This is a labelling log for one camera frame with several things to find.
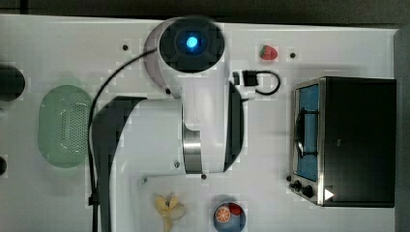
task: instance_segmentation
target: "white countertop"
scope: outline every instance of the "white countertop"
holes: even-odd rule
[[[0,177],[0,231],[91,231],[88,164],[62,170],[46,162],[37,146],[44,95],[73,84],[95,96],[103,81],[138,55],[158,21],[36,15],[0,15],[0,62],[22,71],[27,87],[16,101],[0,102],[0,156],[8,171]],[[233,69],[278,72],[282,86],[270,98],[246,104],[246,147],[222,174],[150,179],[140,189],[143,231],[162,231],[155,193],[174,192],[187,214],[173,231],[215,231],[210,212],[219,195],[241,202],[247,231],[395,230],[394,209],[320,208],[290,192],[290,96],[295,84],[324,75],[393,78],[391,29],[222,24]],[[123,51],[123,44],[130,49]],[[276,62],[260,62],[262,44],[278,49]],[[297,57],[290,59],[289,53]],[[141,64],[122,72],[102,103],[116,95],[166,98]]]

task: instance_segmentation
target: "strawberry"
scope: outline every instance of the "strawberry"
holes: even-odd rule
[[[260,58],[262,60],[275,60],[278,57],[278,52],[276,49],[269,45],[264,45],[260,51]]]
[[[229,203],[229,211],[232,215],[239,216],[242,212],[242,209],[239,205],[234,203]]]

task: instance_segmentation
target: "black toaster oven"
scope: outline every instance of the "black toaster oven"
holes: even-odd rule
[[[296,194],[319,206],[395,204],[395,80],[321,77],[296,86]]]

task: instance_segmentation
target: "oven knob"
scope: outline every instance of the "oven knob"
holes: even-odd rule
[[[305,195],[308,198],[311,198],[313,196],[313,188],[310,185],[307,185],[306,187],[302,188],[302,194]]]
[[[293,184],[290,184],[289,186],[294,190],[299,191],[302,187],[302,184],[300,181],[295,181]]]

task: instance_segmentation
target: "orange slice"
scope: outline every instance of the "orange slice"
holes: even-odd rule
[[[230,220],[229,208],[226,206],[219,207],[215,215],[216,215],[217,221],[219,222],[225,223]]]

